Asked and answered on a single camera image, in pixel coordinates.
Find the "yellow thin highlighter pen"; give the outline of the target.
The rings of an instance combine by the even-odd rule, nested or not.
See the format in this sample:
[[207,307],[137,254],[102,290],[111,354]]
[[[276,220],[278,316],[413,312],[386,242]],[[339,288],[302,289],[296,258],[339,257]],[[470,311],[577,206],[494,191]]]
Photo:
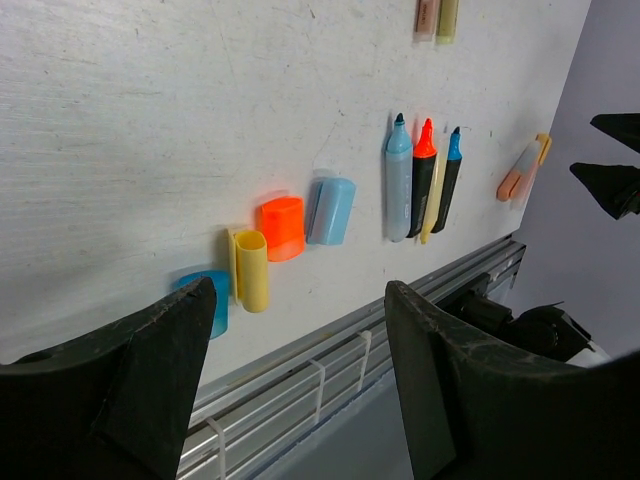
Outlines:
[[456,35],[459,10],[458,0],[441,0],[436,42],[441,45],[452,44]]

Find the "black marker blue cap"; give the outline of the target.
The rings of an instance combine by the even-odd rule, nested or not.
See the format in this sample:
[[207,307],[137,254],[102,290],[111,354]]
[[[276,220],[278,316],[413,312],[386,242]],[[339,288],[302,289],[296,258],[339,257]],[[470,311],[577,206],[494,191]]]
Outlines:
[[446,221],[448,218],[451,202],[454,195],[454,190],[456,186],[456,181],[458,178],[458,173],[462,163],[462,153],[460,151],[460,140],[461,140],[461,128],[457,126],[450,136],[450,142],[447,153],[447,160],[445,165],[445,175],[443,180],[443,188],[441,194],[441,201],[438,210],[438,217],[434,228],[432,229],[433,233],[439,233],[446,226]]

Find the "yellow marker cap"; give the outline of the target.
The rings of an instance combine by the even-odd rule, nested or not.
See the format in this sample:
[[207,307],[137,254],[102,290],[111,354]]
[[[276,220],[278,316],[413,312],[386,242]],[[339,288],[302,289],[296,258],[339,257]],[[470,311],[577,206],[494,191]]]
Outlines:
[[257,230],[228,228],[231,291],[234,302],[250,313],[269,306],[267,242]]

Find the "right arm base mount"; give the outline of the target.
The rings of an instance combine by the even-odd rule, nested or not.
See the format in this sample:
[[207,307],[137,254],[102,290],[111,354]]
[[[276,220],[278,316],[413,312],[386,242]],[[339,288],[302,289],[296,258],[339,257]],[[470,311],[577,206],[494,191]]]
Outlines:
[[491,283],[491,276],[482,273],[437,306],[501,341],[552,360],[588,368],[611,359],[558,304],[515,316],[509,307],[490,298]]

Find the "black marker orange cap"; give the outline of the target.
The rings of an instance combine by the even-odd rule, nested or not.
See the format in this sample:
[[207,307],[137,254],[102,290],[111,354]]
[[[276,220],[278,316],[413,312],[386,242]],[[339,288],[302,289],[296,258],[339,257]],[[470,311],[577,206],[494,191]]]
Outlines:
[[418,142],[413,149],[411,223],[408,238],[419,235],[423,228],[424,216],[431,187],[438,150],[433,140],[433,120],[427,117]]

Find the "light blue marker cap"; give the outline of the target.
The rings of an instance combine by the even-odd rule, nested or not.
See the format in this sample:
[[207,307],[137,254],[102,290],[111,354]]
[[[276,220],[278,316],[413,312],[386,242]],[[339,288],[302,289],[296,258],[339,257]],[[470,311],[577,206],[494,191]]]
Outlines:
[[356,194],[356,184],[329,169],[317,169],[311,181],[305,217],[308,245],[342,245]]

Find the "yellow marker edge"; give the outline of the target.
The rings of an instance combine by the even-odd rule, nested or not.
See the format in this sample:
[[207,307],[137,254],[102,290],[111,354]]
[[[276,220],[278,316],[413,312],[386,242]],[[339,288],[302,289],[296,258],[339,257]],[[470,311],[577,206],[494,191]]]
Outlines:
[[434,164],[431,186],[424,214],[423,227],[420,234],[420,242],[425,245],[435,227],[439,215],[442,190],[446,169],[446,153],[440,151]]

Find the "light blue highlighter marker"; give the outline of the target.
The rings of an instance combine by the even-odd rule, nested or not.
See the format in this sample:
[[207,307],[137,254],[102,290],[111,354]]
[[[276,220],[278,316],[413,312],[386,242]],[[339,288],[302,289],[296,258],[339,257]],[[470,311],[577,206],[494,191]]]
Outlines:
[[385,231],[397,243],[406,238],[411,226],[413,143],[404,116],[398,113],[385,147]]

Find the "peach cap clear highlighter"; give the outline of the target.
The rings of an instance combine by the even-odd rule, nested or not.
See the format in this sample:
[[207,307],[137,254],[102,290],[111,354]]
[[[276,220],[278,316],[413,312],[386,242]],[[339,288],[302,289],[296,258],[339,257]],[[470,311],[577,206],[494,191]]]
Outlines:
[[516,198],[519,190],[524,186],[526,175],[536,165],[541,148],[542,145],[538,140],[527,145],[497,188],[496,198],[500,202],[508,202]]

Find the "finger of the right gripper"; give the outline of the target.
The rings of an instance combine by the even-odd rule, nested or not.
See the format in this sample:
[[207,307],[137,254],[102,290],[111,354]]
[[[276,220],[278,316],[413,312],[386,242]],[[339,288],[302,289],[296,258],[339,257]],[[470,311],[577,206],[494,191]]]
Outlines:
[[570,171],[615,220],[631,213],[639,214],[638,168],[576,162],[570,166]]
[[591,119],[590,124],[636,153],[640,153],[639,113],[598,114]]

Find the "orange thin highlighter pen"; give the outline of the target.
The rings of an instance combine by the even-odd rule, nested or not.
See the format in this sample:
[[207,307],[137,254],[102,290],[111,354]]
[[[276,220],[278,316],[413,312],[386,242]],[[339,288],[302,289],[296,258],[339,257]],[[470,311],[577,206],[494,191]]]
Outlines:
[[418,0],[416,5],[413,39],[431,41],[437,31],[440,0]]

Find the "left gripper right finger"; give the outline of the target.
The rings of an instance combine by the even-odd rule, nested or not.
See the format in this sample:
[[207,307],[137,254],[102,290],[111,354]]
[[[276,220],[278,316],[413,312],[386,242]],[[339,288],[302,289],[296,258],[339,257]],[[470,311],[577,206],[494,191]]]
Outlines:
[[581,368],[505,343],[400,281],[385,320],[418,479],[635,479],[639,357]]

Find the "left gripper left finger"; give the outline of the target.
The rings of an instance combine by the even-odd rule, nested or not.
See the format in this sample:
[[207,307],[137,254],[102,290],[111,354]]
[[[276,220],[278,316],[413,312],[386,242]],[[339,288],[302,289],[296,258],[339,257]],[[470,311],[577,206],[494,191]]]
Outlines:
[[2,366],[2,478],[175,478],[215,307],[199,278]]

